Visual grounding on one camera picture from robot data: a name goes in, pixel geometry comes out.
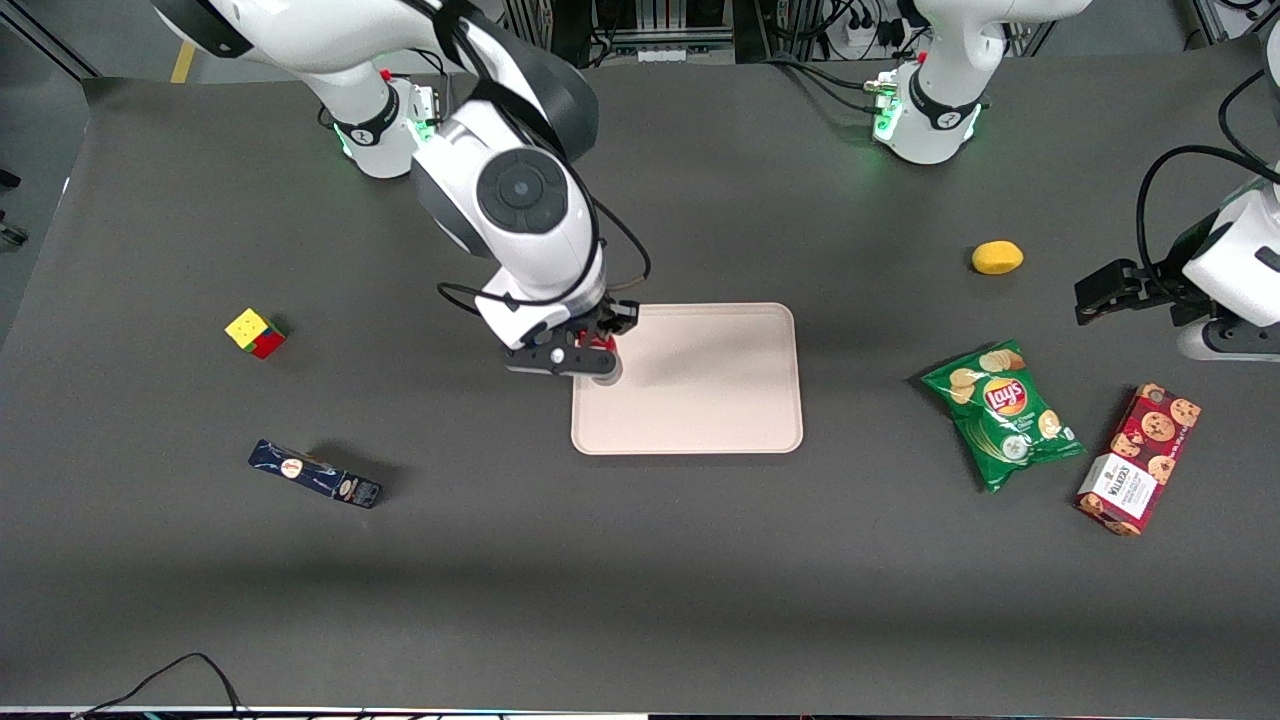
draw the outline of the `dark blue snack box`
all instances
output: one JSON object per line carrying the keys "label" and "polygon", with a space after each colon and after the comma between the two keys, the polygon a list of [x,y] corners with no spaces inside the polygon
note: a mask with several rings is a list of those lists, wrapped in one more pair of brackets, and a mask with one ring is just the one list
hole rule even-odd
{"label": "dark blue snack box", "polygon": [[294,452],[274,442],[260,439],[248,464],[273,475],[288,478],[302,487],[308,487],[320,495],[338,502],[372,507],[383,486],[321,462],[303,452]]}

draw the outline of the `cookie box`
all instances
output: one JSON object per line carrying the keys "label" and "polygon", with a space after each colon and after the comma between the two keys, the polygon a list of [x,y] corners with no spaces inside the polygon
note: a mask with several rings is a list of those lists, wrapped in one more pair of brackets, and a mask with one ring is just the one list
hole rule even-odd
{"label": "cookie box", "polygon": [[1089,468],[1076,507],[1117,536],[1142,534],[1199,414],[1155,383],[1139,387],[1107,452]]}

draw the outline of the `green lay's bag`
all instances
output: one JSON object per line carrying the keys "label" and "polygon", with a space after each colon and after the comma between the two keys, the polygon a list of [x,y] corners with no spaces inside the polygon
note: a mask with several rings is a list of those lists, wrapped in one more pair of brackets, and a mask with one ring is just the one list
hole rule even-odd
{"label": "green lay's bag", "polygon": [[938,368],[924,384],[946,398],[988,492],[1015,470],[1084,452],[1037,392],[1015,341]]}

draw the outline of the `cookie image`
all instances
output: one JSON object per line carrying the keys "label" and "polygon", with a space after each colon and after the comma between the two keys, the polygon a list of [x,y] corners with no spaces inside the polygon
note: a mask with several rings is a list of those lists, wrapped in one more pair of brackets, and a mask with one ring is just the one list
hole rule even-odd
{"label": "cookie image", "polygon": [[1174,439],[1174,420],[1164,413],[1147,413],[1142,416],[1142,432],[1157,442]]}
{"label": "cookie image", "polygon": [[1102,515],[1102,498],[1092,492],[1084,493],[1084,497],[1080,498],[1080,510],[1084,510],[1094,518]]}
{"label": "cookie image", "polygon": [[1137,445],[1129,442],[1129,438],[1124,437],[1124,433],[1116,433],[1116,437],[1111,438],[1111,452],[1115,452],[1120,457],[1137,457],[1140,450]]}
{"label": "cookie image", "polygon": [[1174,416],[1174,421],[1179,425],[1190,428],[1199,419],[1199,405],[1179,397],[1169,406],[1169,414]]}
{"label": "cookie image", "polygon": [[1147,383],[1138,388],[1138,395],[1152,402],[1164,402],[1166,392],[1167,391],[1165,388],[1157,386],[1156,383]]}
{"label": "cookie image", "polygon": [[1137,527],[1132,523],[1117,523],[1115,520],[1107,520],[1106,527],[1108,530],[1117,536],[1133,537],[1140,533]]}
{"label": "cookie image", "polygon": [[1165,484],[1169,482],[1169,475],[1174,473],[1174,465],[1176,464],[1178,461],[1167,455],[1157,455],[1147,461],[1147,471],[1151,473],[1152,478],[1156,478],[1157,483]]}

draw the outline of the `lay's logo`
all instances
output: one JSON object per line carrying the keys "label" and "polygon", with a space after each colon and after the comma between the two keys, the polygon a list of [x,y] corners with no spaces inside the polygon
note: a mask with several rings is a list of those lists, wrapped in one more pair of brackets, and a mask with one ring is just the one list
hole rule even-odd
{"label": "lay's logo", "polygon": [[1027,407],[1027,388],[1012,378],[987,383],[982,391],[987,407],[1001,415],[1016,415]]}

